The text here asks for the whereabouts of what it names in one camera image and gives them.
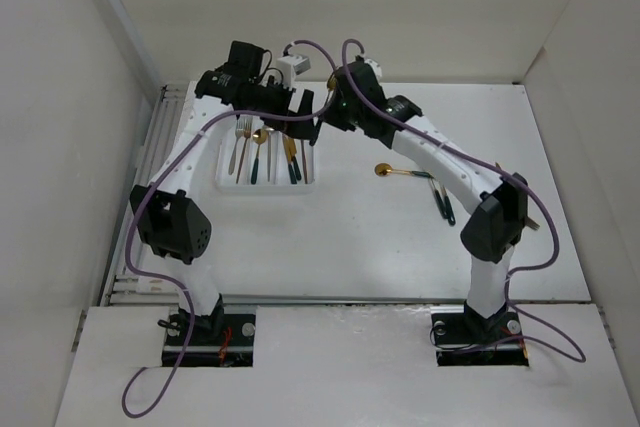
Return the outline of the rose gold knife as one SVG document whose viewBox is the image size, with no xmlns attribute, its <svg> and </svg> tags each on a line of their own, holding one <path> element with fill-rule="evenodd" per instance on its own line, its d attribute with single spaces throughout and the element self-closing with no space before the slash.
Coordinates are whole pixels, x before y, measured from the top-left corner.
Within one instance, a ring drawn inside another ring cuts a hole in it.
<svg viewBox="0 0 640 427">
<path fill-rule="evenodd" d="M 300 156 L 302 159 L 302 172 L 303 172 L 303 179 L 304 179 L 304 183 L 308 184 L 309 183 L 309 177 L 308 177 L 308 165 L 307 165 L 307 156 L 306 156 L 306 149 L 305 149 L 305 141 L 304 140 L 300 140 Z"/>
</svg>

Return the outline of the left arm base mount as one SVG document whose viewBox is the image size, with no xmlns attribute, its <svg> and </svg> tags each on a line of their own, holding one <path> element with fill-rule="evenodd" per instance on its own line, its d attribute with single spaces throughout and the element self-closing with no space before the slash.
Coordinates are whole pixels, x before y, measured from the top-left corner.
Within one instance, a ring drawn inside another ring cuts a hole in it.
<svg viewBox="0 0 640 427">
<path fill-rule="evenodd" d="M 166 330 L 161 365 L 172 367 L 183 347 L 189 326 L 189 315 L 182 309 L 159 320 Z M 256 315 L 226 313 L 220 323 L 208 329 L 202 317 L 197 318 L 194 332 L 184 354 L 181 367 L 244 368 L 254 360 Z"/>
</svg>

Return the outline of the rose gold fork long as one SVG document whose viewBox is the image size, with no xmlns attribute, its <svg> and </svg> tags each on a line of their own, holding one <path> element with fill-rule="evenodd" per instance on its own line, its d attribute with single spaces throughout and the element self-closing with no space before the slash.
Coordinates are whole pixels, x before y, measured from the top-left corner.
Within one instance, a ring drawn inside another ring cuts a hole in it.
<svg viewBox="0 0 640 427">
<path fill-rule="evenodd" d="M 236 173 L 236 183 L 239 183 L 241 178 L 241 174 L 242 174 L 244 163 L 245 163 L 246 151 L 247 151 L 247 147 L 251 137 L 252 137 L 252 119 L 250 117 L 246 117 L 243 121 L 243 129 L 242 129 L 243 144 L 242 144 L 240 160 L 238 162 L 238 169 Z"/>
</svg>

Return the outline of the silver spoon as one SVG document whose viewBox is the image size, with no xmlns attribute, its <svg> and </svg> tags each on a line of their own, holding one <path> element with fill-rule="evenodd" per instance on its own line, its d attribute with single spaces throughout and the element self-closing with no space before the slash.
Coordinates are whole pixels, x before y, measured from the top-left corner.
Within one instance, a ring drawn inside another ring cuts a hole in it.
<svg viewBox="0 0 640 427">
<path fill-rule="evenodd" d="M 273 134 L 274 129 L 271 127 L 265 128 L 267 134 L 267 181 L 271 182 L 272 179 L 272 164 L 273 164 Z"/>
</svg>

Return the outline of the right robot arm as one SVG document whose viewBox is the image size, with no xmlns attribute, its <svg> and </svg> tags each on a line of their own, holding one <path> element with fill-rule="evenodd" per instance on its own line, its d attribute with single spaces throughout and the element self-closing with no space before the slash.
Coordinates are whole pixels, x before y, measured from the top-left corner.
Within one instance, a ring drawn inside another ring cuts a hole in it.
<svg viewBox="0 0 640 427">
<path fill-rule="evenodd" d="M 324 123 L 342 131 L 361 130 L 410 159 L 434 176 L 468 213 L 460 233 L 471 256 L 463 328 L 470 338 L 487 340 L 498 331 L 507 311 L 504 283 L 528 214 L 524 178 L 480 170 L 415 103 L 403 95 L 386 96 L 363 57 L 337 68 L 328 85 L 333 95 L 322 116 Z"/>
</svg>

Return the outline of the silver rose fork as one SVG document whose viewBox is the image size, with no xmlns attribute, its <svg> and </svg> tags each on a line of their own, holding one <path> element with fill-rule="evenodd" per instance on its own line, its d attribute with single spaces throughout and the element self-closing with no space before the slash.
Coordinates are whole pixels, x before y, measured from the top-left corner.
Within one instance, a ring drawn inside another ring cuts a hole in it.
<svg viewBox="0 0 640 427">
<path fill-rule="evenodd" d="M 235 128 L 235 141 L 234 141 L 234 146 L 232 149 L 232 153 L 230 156 L 230 160 L 229 160 L 229 166 L 228 166 L 228 174 L 232 175 L 235 171 L 235 166 L 236 166 L 236 162 L 237 162 L 237 150 L 238 150 L 238 144 L 240 142 L 240 140 L 244 137 L 244 134 L 246 131 L 249 131 L 250 127 L 249 127 L 249 118 L 248 117 L 240 117 L 236 123 L 236 128 Z"/>
</svg>

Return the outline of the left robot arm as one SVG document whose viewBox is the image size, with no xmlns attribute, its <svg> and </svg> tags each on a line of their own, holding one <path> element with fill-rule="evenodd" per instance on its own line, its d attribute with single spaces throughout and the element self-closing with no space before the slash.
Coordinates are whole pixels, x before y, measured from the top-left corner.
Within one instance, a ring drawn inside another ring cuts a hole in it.
<svg viewBox="0 0 640 427">
<path fill-rule="evenodd" d="M 267 53 L 233 43 L 227 61 L 196 83 L 193 111 L 162 169 L 130 194 L 131 232 L 165 259 L 161 277 L 182 295 L 178 312 L 163 326 L 183 340 L 213 343 L 226 328 L 213 268 L 201 259 L 213 237 L 199 205 L 202 184 L 223 160 L 230 181 L 255 185 L 264 174 L 272 182 L 275 148 L 293 155 L 296 140 L 309 140 L 314 132 L 313 93 L 304 91 L 298 109 L 290 107 L 294 82 L 309 70 L 309 58 L 285 52 L 266 61 Z"/>
</svg>

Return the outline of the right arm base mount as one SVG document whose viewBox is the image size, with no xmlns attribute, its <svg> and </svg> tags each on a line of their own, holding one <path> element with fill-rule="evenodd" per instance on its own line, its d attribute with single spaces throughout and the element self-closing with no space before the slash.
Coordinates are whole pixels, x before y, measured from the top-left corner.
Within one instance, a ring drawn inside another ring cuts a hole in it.
<svg viewBox="0 0 640 427">
<path fill-rule="evenodd" d="M 519 317 L 506 312 L 488 331 L 476 330 L 463 312 L 431 315 L 429 335 L 439 367 L 528 367 Z"/>
</svg>

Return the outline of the gold spoon green handle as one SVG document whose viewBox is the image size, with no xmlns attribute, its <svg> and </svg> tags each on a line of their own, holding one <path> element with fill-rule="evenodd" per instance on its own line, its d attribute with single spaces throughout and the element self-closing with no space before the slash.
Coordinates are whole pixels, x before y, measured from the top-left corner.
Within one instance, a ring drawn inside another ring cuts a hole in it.
<svg viewBox="0 0 640 427">
<path fill-rule="evenodd" d="M 374 173 L 379 177 L 387 177 L 390 175 L 405 175 L 405 176 L 424 178 L 424 179 L 432 178 L 432 176 L 428 172 L 406 170 L 406 169 L 395 169 L 388 163 L 377 164 L 374 167 Z"/>
<path fill-rule="evenodd" d="M 260 128 L 256 130 L 252 135 L 252 140 L 256 144 L 256 149 L 255 149 L 255 155 L 254 155 L 254 160 L 252 165 L 250 182 L 252 185 L 255 185 L 257 183 L 258 175 L 259 175 L 260 151 L 261 151 L 261 147 L 267 141 L 267 131 L 264 128 Z"/>
<path fill-rule="evenodd" d="M 334 92 L 336 89 L 336 78 L 334 75 L 331 75 L 326 82 L 327 94 L 324 102 L 324 107 L 328 107 L 331 103 L 331 99 L 334 96 Z"/>
</svg>

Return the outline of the gold fork green handle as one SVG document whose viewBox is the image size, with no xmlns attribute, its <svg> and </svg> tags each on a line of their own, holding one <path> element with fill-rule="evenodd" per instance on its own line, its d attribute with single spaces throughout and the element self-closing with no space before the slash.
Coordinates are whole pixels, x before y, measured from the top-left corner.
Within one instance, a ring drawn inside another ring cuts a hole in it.
<svg viewBox="0 0 640 427">
<path fill-rule="evenodd" d="M 455 226 L 456 218 L 446 188 L 436 179 L 431 179 L 430 184 L 440 215 L 450 226 Z"/>
</svg>

